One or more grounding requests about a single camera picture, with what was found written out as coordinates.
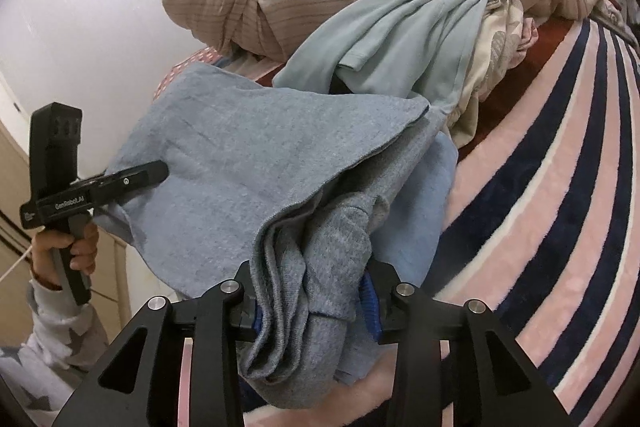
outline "white cable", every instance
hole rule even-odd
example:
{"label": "white cable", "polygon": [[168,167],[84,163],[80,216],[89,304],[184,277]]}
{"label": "white cable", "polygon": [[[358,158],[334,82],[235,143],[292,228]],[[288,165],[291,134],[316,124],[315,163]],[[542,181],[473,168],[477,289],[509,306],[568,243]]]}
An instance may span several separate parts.
{"label": "white cable", "polygon": [[18,264],[20,264],[22,261],[24,261],[30,253],[31,253],[31,247],[27,248],[27,251],[22,254],[20,259],[18,259],[18,261],[16,261],[9,270],[7,270],[6,272],[4,272],[2,274],[2,277],[0,277],[0,284],[2,283],[3,280],[5,280],[7,277],[9,277],[9,274],[12,271],[14,271],[15,268],[18,266]]}

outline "metal screw head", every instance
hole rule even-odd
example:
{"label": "metal screw head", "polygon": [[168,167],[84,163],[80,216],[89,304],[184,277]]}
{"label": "metal screw head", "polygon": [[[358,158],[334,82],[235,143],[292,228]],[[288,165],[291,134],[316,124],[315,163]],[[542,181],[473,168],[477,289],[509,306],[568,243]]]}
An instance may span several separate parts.
{"label": "metal screw head", "polygon": [[473,299],[472,301],[469,301],[469,304],[467,306],[469,307],[469,310],[471,310],[473,313],[481,314],[486,311],[486,304],[484,304],[484,302],[479,301],[477,299]]}
{"label": "metal screw head", "polygon": [[152,309],[152,310],[161,310],[162,308],[164,308],[165,304],[166,304],[166,299],[162,296],[151,297],[149,299],[149,302],[146,303],[146,305],[149,306],[149,309]]}
{"label": "metal screw head", "polygon": [[220,285],[222,293],[236,293],[239,288],[240,283],[238,281],[234,281],[233,279],[229,279],[228,281],[225,281]]}
{"label": "metal screw head", "polygon": [[398,292],[398,295],[401,295],[402,297],[410,297],[415,293],[415,288],[409,283],[402,282],[396,286],[396,292]]}

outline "human hand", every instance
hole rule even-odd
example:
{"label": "human hand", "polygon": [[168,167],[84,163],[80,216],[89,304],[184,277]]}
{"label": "human hand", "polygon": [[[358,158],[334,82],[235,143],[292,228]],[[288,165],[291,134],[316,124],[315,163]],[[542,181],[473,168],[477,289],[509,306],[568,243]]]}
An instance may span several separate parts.
{"label": "human hand", "polygon": [[51,255],[52,248],[71,247],[70,267],[91,275],[95,271],[95,257],[98,255],[98,227],[92,221],[84,227],[84,239],[78,239],[58,230],[42,230],[31,240],[31,260],[33,274],[38,280],[60,286]]}

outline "pink and navy striped rug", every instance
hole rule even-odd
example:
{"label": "pink and navy striped rug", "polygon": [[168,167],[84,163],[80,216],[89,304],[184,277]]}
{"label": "pink and navy striped rug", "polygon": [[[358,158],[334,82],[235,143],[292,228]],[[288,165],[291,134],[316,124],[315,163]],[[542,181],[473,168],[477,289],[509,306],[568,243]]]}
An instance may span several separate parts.
{"label": "pink and navy striped rug", "polygon": [[463,152],[423,288],[487,302],[575,424],[593,426],[640,346],[640,64],[597,23],[564,24],[513,108]]}

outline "white star-patterned sleeve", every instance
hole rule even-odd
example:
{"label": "white star-patterned sleeve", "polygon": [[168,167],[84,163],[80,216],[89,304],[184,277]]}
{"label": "white star-patterned sleeve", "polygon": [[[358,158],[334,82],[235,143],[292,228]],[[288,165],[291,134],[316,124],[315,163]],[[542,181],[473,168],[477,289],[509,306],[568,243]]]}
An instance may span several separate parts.
{"label": "white star-patterned sleeve", "polygon": [[91,304],[77,306],[31,280],[33,333],[20,347],[0,347],[0,375],[38,427],[50,427],[84,375],[107,348]]}

